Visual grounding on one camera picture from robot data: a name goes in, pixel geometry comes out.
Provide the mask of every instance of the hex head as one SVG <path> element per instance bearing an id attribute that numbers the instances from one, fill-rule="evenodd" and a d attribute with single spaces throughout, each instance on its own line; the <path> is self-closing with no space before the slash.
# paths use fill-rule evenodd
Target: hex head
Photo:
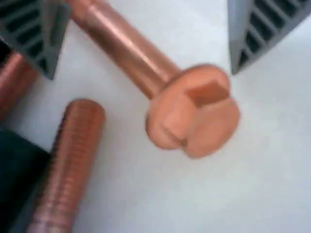
<path id="1" fill-rule="evenodd" d="M 198 158 L 219 149 L 239 118 L 226 73 L 203 65 L 181 72 L 151 101 L 146 131 L 156 146 Z"/>

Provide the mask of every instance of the gray plastic object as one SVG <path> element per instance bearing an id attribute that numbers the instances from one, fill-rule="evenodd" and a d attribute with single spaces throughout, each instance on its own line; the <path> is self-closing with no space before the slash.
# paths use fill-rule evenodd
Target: gray plastic object
<path id="1" fill-rule="evenodd" d="M 69 19 L 61 0 L 0 0 L 0 37 L 50 79 Z"/>
<path id="2" fill-rule="evenodd" d="M 228 0 L 232 73 L 252 64 L 311 12 L 311 0 Z"/>

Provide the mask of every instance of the white table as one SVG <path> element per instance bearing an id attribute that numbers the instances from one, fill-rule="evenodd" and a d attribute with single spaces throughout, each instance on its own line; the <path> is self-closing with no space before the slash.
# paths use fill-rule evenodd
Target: white table
<path id="1" fill-rule="evenodd" d="M 111 0 L 181 67 L 208 62 L 229 71 L 226 0 L 204 2 Z M 6 125 L 50 150 L 70 100 L 105 107 L 75 233 L 309 233 L 309 46 L 310 19 L 232 78 L 239 129 L 214 155 L 191 160 L 148 140 L 148 100 L 71 22 L 55 81 L 38 80 Z"/>

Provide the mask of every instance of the copper rod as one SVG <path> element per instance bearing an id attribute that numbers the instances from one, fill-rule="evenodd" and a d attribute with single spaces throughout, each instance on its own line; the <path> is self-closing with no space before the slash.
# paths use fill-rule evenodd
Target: copper rod
<path id="1" fill-rule="evenodd" d="M 67 107 L 28 233 L 71 232 L 104 121 L 103 108 L 91 100 L 75 100 Z"/>
<path id="2" fill-rule="evenodd" d="M 71 1 L 75 22 L 152 99 L 180 69 L 105 3 Z"/>
<path id="3" fill-rule="evenodd" d="M 0 68 L 0 120 L 4 120 L 18 100 L 37 80 L 35 71 L 17 52 L 12 52 Z"/>

